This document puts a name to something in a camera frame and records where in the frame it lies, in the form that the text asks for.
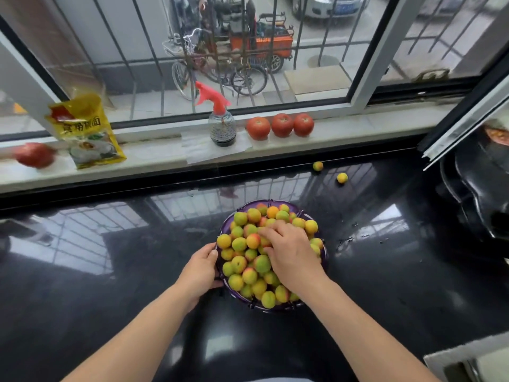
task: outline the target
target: fruit bowl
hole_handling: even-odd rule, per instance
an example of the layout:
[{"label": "fruit bowl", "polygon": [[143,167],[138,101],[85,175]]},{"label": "fruit bowl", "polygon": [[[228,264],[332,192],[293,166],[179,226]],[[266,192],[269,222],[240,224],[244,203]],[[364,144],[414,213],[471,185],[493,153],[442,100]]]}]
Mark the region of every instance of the fruit bowl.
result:
[{"label": "fruit bowl", "polygon": [[[235,212],[230,214],[230,216],[228,216],[226,218],[225,222],[223,223],[223,225],[220,229],[220,235],[221,234],[230,234],[230,232],[231,232],[230,224],[233,222],[234,215],[236,212],[247,212],[248,209],[255,208],[259,204],[264,204],[267,206],[267,208],[269,208],[270,206],[279,207],[280,205],[287,205],[289,207],[290,212],[296,213],[296,217],[303,218],[304,220],[313,220],[313,218],[311,216],[309,216],[308,214],[306,214],[304,210],[299,209],[296,205],[294,205],[290,202],[274,201],[272,199],[262,199],[262,200],[258,200],[258,201],[248,202],[247,204],[245,204],[244,206],[242,206],[241,208],[237,209]],[[315,237],[320,237],[320,230],[318,230],[315,233]],[[223,282],[225,283],[225,287],[229,290],[230,294],[234,298],[244,302],[246,305],[248,305],[252,309],[258,309],[258,310],[261,310],[264,312],[292,311],[292,310],[296,309],[297,307],[304,305],[304,303],[301,300],[297,300],[295,302],[288,301],[285,303],[275,305],[273,308],[269,309],[269,308],[265,308],[262,305],[261,301],[258,300],[254,296],[252,296],[252,300],[251,300],[249,298],[246,298],[246,297],[240,295],[239,292],[233,290],[232,287],[230,287],[230,285],[228,284],[228,277],[223,273],[223,270],[222,270],[223,264],[226,263],[226,260],[221,256],[222,249],[219,248],[219,246],[217,244],[216,244],[216,249],[219,252],[219,257],[217,259],[216,266],[220,273],[220,278],[223,280]],[[320,258],[322,260],[321,264],[322,264],[323,269],[327,270],[328,254],[327,254],[327,248],[325,247],[325,245],[323,246],[323,249],[320,251]]]}]

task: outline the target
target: white window sill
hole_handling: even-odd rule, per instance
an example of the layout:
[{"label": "white window sill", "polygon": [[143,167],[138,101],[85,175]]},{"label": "white window sill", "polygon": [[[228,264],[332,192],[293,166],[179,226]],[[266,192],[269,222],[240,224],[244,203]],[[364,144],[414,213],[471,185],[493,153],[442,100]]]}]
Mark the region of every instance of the white window sill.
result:
[{"label": "white window sill", "polygon": [[[242,153],[204,161],[203,164],[422,134],[436,126],[453,107],[452,104],[432,105],[344,118],[319,119],[315,122],[315,130],[307,138],[299,138],[294,134],[288,138],[277,138],[271,133],[267,141],[252,141],[252,147]],[[59,151],[56,161],[51,166],[40,170],[20,165],[12,159],[1,160],[0,193],[188,166],[182,151],[181,138],[132,142],[124,144],[122,148],[127,156],[126,161],[80,171],[76,170],[73,160],[65,150]]]}]

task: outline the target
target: plastic bottle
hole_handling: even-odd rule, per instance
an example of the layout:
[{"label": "plastic bottle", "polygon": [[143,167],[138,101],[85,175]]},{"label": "plastic bottle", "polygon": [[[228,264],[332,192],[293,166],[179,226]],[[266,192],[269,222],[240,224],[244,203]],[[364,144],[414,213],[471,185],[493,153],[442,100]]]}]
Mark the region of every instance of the plastic bottle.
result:
[{"label": "plastic bottle", "polygon": [[197,104],[206,100],[214,103],[212,114],[209,116],[210,138],[221,147],[233,145],[237,136],[235,119],[225,108],[231,103],[220,92],[199,81],[196,82],[196,88],[200,90],[200,100]]}]

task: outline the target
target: tomato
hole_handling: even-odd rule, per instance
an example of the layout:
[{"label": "tomato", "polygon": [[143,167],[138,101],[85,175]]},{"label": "tomato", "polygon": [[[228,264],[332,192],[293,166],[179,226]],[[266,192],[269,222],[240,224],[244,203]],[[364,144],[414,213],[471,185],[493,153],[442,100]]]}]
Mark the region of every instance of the tomato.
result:
[{"label": "tomato", "polygon": [[272,119],[272,131],[279,138],[286,138],[293,130],[293,119],[287,114],[277,114]]},{"label": "tomato", "polygon": [[42,168],[50,166],[54,159],[54,150],[45,144],[28,142],[16,147],[14,158],[25,166]]},{"label": "tomato", "polygon": [[257,116],[247,121],[246,130],[255,141],[263,141],[270,133],[270,122],[266,118]]},{"label": "tomato", "polygon": [[297,136],[308,136],[315,127],[315,121],[308,114],[299,114],[293,120],[293,131]]}]

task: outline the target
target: left hand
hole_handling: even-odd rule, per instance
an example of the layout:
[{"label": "left hand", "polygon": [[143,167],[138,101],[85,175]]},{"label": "left hand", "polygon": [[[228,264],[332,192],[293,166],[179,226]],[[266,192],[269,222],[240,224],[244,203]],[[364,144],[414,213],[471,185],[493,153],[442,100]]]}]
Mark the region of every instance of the left hand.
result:
[{"label": "left hand", "polygon": [[189,297],[189,311],[196,307],[200,296],[205,292],[223,285],[222,280],[214,280],[219,275],[215,266],[218,256],[215,245],[212,242],[197,250],[175,283]]}]

